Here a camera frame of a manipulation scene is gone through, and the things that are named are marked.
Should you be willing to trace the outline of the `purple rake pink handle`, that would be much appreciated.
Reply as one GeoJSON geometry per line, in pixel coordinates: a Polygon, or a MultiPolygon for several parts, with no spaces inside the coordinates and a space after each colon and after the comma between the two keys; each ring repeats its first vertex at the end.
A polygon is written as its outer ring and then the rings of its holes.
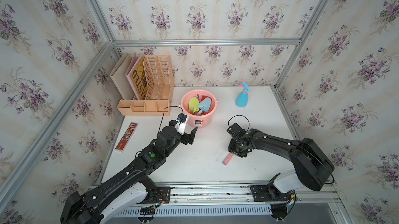
{"type": "Polygon", "coordinates": [[[223,160],[222,164],[223,164],[223,165],[228,165],[229,162],[231,161],[231,159],[232,159],[233,157],[234,157],[234,154],[233,154],[233,153],[229,153],[229,154],[225,157],[225,159],[223,160]]]}

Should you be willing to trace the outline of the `green shovel wooden handle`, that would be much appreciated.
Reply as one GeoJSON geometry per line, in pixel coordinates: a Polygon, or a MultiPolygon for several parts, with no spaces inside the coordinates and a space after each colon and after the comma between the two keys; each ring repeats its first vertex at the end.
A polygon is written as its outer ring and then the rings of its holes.
{"type": "Polygon", "coordinates": [[[189,108],[188,108],[188,110],[192,113],[192,114],[195,114],[195,113],[197,113],[197,112],[199,112],[199,100],[198,100],[198,98],[195,96],[195,97],[192,97],[190,100],[189,100],[189,108]]]}

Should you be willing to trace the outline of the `light blue trowel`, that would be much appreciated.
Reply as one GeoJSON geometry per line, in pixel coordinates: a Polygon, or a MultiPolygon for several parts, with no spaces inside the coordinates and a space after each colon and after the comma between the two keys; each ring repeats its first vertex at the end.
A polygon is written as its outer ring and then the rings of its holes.
{"type": "Polygon", "coordinates": [[[211,103],[212,103],[212,100],[209,100],[208,98],[206,100],[203,100],[202,102],[200,102],[199,103],[199,112],[197,113],[197,115],[200,116],[203,113],[209,112],[211,103]]]}

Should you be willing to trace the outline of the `red shovel wooden handle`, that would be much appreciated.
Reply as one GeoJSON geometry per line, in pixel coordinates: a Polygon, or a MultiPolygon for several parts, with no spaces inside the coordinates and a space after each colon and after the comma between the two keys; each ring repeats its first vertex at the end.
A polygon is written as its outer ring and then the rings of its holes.
{"type": "Polygon", "coordinates": [[[209,100],[212,100],[210,97],[203,95],[203,96],[201,97],[201,99],[199,100],[199,102],[202,102],[203,100],[206,100],[207,98],[208,98],[209,100]]]}

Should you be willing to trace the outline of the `blue pink spray bottle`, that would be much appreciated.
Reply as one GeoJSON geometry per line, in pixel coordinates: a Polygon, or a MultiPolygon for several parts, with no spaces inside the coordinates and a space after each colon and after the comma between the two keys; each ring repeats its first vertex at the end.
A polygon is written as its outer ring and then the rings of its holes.
{"type": "Polygon", "coordinates": [[[248,104],[248,93],[250,92],[250,88],[244,80],[241,81],[240,87],[242,87],[243,90],[236,98],[235,105],[237,107],[244,108],[248,104]]]}

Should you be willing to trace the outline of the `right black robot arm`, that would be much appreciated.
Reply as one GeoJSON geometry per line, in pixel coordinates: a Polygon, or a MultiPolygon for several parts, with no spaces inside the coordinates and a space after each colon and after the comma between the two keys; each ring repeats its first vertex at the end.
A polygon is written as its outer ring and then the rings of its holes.
{"type": "Polygon", "coordinates": [[[246,131],[236,123],[227,132],[231,136],[228,151],[240,158],[247,157],[253,150],[263,150],[292,163],[292,171],[271,179],[274,191],[288,193],[302,187],[320,191],[329,179],[334,179],[333,163],[312,139],[288,140],[258,129],[246,131]]]}

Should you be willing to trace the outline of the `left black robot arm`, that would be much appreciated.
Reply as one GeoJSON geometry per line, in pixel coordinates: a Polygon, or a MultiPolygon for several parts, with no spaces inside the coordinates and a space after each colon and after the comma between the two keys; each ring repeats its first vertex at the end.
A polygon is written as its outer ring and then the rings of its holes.
{"type": "Polygon", "coordinates": [[[171,125],[157,133],[133,161],[116,175],[82,195],[68,196],[60,216],[62,224],[105,224],[130,204],[152,200],[157,186],[149,175],[161,167],[179,144],[193,144],[198,128],[179,133],[171,125]]]}

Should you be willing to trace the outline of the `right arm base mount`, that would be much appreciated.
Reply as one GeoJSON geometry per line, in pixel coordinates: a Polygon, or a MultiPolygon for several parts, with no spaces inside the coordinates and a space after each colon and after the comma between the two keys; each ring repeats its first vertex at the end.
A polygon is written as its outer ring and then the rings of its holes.
{"type": "Polygon", "coordinates": [[[277,186],[274,185],[275,180],[280,176],[277,173],[266,185],[251,185],[250,191],[255,202],[276,202],[282,201],[289,203],[294,198],[295,190],[290,190],[286,193],[281,192],[277,186]]]}

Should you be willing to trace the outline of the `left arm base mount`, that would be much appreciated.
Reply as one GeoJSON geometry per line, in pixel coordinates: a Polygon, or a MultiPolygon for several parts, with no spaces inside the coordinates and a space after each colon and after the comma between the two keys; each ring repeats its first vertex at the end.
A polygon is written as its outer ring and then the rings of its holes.
{"type": "Polygon", "coordinates": [[[145,186],[147,195],[139,204],[161,204],[170,202],[171,187],[158,187],[149,177],[146,177],[140,183],[145,186]]]}

